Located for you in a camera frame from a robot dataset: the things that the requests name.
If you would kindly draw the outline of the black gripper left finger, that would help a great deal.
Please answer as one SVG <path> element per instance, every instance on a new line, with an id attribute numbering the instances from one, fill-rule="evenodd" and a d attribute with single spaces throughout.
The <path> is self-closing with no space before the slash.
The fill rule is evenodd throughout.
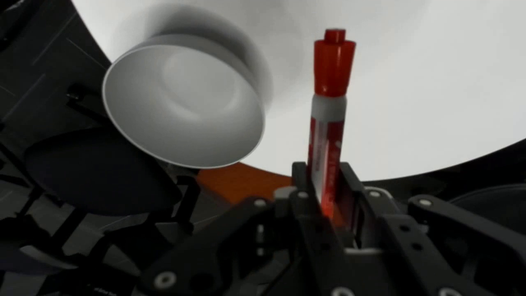
<path id="1" fill-rule="evenodd" d="M 277 254 L 287 261 L 261 296 L 351 296 L 345 246 L 313 197 L 307 166 L 272 200 L 248 197 L 210 225 L 175 240 L 146 266 L 147 296 L 226 296 Z"/>

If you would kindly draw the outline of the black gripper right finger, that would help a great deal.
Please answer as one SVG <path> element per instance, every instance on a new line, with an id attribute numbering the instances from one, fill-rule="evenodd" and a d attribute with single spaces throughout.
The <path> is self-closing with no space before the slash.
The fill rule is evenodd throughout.
<path id="1" fill-rule="evenodd" d="M 522 233 L 430 193 L 400 207 L 350 164 L 340 169 L 353 198 L 353 240 L 392 258 L 402 296 L 526 296 Z"/>

